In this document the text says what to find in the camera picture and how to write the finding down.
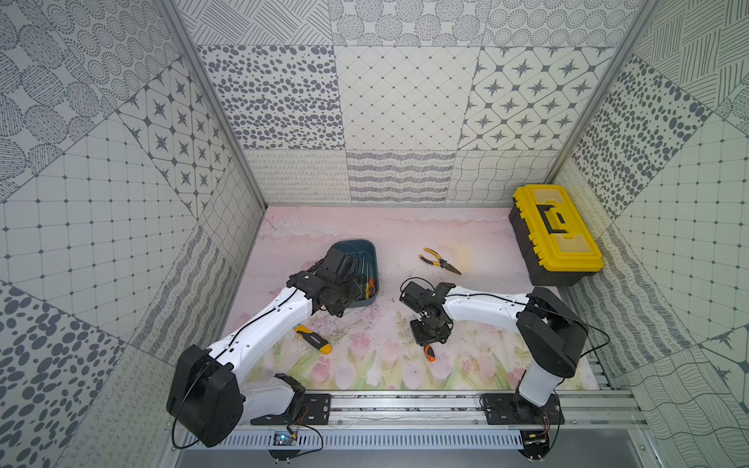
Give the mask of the teal plastic storage box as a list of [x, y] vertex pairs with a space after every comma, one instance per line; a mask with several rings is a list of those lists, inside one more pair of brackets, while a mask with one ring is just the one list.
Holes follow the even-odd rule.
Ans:
[[359, 286], [360, 296], [347, 308], [363, 308], [372, 305], [380, 292], [375, 245], [366, 239], [351, 239], [339, 241], [333, 244], [332, 248], [355, 259], [355, 279]]

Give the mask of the orange black handle screwdriver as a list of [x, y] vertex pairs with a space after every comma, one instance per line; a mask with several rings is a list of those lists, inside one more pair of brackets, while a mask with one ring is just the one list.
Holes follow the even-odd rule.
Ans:
[[434, 363], [436, 361], [435, 352], [429, 344], [423, 347], [423, 352], [429, 363]]

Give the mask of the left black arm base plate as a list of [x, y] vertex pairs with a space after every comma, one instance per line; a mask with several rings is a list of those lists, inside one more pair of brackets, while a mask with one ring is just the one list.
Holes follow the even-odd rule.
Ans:
[[329, 424], [332, 395], [327, 393], [305, 394], [296, 398], [293, 408], [282, 415], [265, 415], [251, 420], [253, 426], [269, 425], [308, 425], [324, 426]]

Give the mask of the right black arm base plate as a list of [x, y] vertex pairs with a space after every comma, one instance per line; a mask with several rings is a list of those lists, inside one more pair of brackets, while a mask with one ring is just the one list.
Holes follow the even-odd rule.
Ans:
[[479, 406], [489, 425], [561, 425], [565, 422], [559, 396], [552, 393], [547, 403], [537, 407], [519, 393], [484, 393]]

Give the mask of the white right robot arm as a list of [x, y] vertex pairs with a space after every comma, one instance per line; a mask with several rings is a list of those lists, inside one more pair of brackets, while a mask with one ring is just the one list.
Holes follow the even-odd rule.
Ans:
[[411, 321], [412, 334], [429, 358], [431, 345], [445, 344], [458, 322], [518, 333], [532, 362], [516, 388], [515, 401], [535, 409], [548, 404], [557, 387], [575, 376], [589, 336], [589, 325], [544, 287], [528, 294], [493, 294], [452, 283], [429, 289], [408, 280], [399, 300], [417, 313]]

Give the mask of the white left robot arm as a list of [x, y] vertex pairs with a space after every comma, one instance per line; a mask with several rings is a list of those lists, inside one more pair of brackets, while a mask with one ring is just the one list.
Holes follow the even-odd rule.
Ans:
[[177, 359], [166, 410], [197, 443], [218, 446], [246, 420], [277, 417], [287, 426], [304, 420], [305, 388], [288, 374], [244, 386], [255, 365], [295, 327], [323, 310], [335, 317], [361, 296], [359, 259], [336, 248], [292, 275], [258, 314], [206, 348], [191, 345]]

